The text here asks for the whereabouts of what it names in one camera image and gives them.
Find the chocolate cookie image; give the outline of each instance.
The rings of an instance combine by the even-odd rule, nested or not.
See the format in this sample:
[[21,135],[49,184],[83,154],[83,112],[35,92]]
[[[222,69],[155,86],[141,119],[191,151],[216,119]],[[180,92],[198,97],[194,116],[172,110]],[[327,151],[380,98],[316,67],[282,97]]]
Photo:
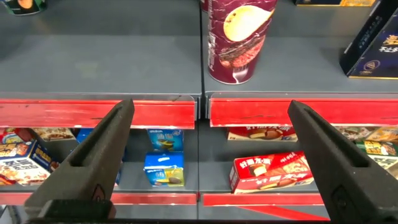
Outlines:
[[225,18],[224,34],[234,42],[242,41],[258,30],[273,13],[257,6],[237,7]]
[[260,52],[265,36],[254,37],[243,44],[232,44],[221,49],[220,62],[226,68],[239,68],[247,65]]
[[182,181],[178,177],[169,177],[170,184],[181,184]]
[[261,138],[264,140],[275,140],[281,138],[283,132],[278,129],[253,129],[249,138],[256,139]]
[[262,174],[265,174],[267,172],[266,165],[264,164],[253,164],[249,166],[250,174],[258,177]]

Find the product packaging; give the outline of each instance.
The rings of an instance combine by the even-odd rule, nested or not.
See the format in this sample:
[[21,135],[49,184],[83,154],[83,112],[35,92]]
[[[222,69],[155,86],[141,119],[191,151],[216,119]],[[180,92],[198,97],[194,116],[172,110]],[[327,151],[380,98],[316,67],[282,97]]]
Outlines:
[[356,141],[357,145],[370,158],[398,179],[398,146],[392,142]]
[[302,151],[235,159],[229,174],[229,183],[234,194],[312,182],[312,173]]
[[148,152],[144,171],[152,186],[184,186],[182,152]]
[[375,0],[293,0],[298,6],[372,6]]
[[291,126],[233,127],[228,140],[297,141],[297,135]]
[[351,127],[351,126],[337,126],[335,127],[341,134],[346,136],[349,140],[366,139],[378,127]]
[[27,128],[0,128],[1,144],[25,142],[33,140]]
[[240,84],[254,73],[277,0],[209,0],[208,69],[217,81]]
[[180,129],[148,129],[155,151],[183,151],[183,131]]
[[10,14],[32,15],[47,8],[45,0],[0,0]]
[[32,128],[44,141],[58,141],[75,139],[69,128]]
[[203,11],[207,12],[209,8],[209,0],[200,0],[200,7]]
[[58,165],[38,141],[0,145],[0,174],[18,184],[41,184]]
[[397,8],[398,1],[375,2],[369,19],[340,58],[348,77],[398,78]]
[[398,142],[398,127],[380,127],[372,132],[367,140]]

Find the store shelf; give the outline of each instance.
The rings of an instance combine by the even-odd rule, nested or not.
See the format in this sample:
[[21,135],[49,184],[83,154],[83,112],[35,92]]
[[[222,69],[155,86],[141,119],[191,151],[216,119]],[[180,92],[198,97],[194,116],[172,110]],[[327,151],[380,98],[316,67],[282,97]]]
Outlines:
[[0,21],[0,126],[92,127],[134,98],[134,128],[193,128],[196,0],[59,1],[27,17],[0,7]]
[[[193,220],[197,219],[197,206],[178,206],[178,205],[117,205],[116,218],[133,219],[173,219],[173,220]],[[23,206],[16,207],[17,213],[24,223],[28,216]],[[8,210],[0,215],[0,223],[12,223]]]
[[[212,79],[203,38],[204,86],[212,126],[290,125],[291,100],[330,123],[398,125],[398,81],[347,78],[338,57],[364,24],[367,7],[296,7],[277,3],[254,76],[240,85]],[[208,20],[202,13],[202,34]]]
[[[152,187],[143,171],[146,152],[152,151],[152,144],[146,130],[132,129],[127,142],[125,162],[121,181],[114,188],[112,201],[123,205],[196,205],[198,192],[198,133],[186,130],[184,134],[184,187]],[[67,156],[67,147],[49,148],[52,154]],[[0,205],[22,205],[38,186],[23,187],[9,185],[0,187]]]
[[297,142],[228,141],[226,128],[199,124],[199,219],[327,220],[317,185],[231,194],[229,172],[235,158],[298,151]]

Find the gray shelf surface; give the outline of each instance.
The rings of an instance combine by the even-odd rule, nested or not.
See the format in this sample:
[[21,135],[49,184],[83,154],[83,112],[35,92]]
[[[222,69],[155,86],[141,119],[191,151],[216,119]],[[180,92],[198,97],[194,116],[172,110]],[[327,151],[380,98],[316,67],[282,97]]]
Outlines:
[[[56,145],[45,145],[57,158],[65,158],[71,149],[77,146],[76,141],[55,141]],[[153,151],[147,131],[143,129],[130,130],[127,142],[125,162],[123,163],[119,186],[115,192],[155,192],[155,193],[196,193],[198,192],[198,132],[184,131],[184,187],[152,187],[143,171],[146,152]],[[0,192],[32,192],[38,186],[8,185],[1,186]]]
[[[295,210],[298,212],[329,218],[328,212],[324,206],[279,206],[282,208]],[[199,220],[285,220],[282,217],[268,215],[243,209],[234,206],[227,207],[204,207],[203,203],[198,203]]]
[[[229,172],[233,160],[240,157],[260,156],[278,152],[298,151],[296,142],[228,141],[226,128],[210,128],[199,124],[199,191],[201,193],[230,193]],[[287,187],[268,192],[318,192],[317,185]]]
[[[196,205],[117,205],[116,218],[134,219],[197,219]],[[17,212],[24,223],[28,216],[23,206],[17,206]],[[0,223],[12,223],[9,212],[6,210],[0,216]]]
[[0,21],[0,97],[201,94],[197,0],[50,1]]
[[297,7],[279,0],[253,77],[240,85],[214,80],[207,69],[208,15],[202,13],[206,96],[218,92],[398,93],[398,81],[347,78],[339,63],[369,7]]

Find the potato chip canister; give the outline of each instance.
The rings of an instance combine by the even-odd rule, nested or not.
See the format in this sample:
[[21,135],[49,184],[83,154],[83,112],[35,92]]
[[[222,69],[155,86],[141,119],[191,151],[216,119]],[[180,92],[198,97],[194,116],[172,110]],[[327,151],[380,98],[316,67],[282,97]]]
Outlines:
[[208,69],[225,84],[254,73],[277,0],[209,0]]
[[0,0],[10,14],[32,15],[47,8],[45,0]]

